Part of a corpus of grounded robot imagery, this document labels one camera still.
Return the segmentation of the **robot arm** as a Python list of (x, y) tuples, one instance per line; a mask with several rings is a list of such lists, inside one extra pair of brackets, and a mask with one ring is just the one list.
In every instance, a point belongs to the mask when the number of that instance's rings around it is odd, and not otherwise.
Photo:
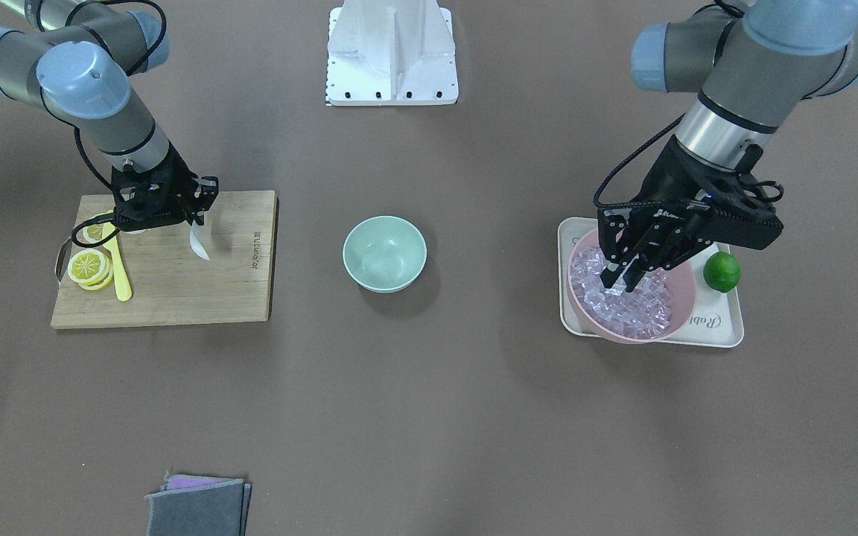
[(610, 226), (657, 214), (716, 240), (782, 230), (769, 183), (752, 168), (802, 101), (858, 83), (858, 1), (717, 1), (679, 23), (644, 28), (631, 75), (647, 91), (697, 95), (636, 197), (604, 203)]
[[(0, 94), (37, 106), (89, 137), (110, 162), (103, 184), (115, 206), (93, 223), (115, 233), (186, 223), (196, 234), (219, 192), (217, 177), (191, 172), (130, 82), (169, 54), (167, 18), (144, 11), (119, 13), (110, 1), (24, 1), (34, 35), (0, 27)], [(759, 181), (752, 168), (769, 130), (749, 124), (724, 163), (706, 148), (671, 137), (627, 202), (593, 204), (608, 266), (606, 287), (623, 278), (634, 288), (645, 272), (672, 269), (709, 242), (763, 249), (780, 237), (775, 181)]]

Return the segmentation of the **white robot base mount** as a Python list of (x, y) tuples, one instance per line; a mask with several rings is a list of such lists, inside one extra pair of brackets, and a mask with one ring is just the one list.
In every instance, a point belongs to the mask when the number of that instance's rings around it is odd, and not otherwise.
[(330, 11), (329, 106), (459, 100), (453, 16), (436, 1), (345, 1)]

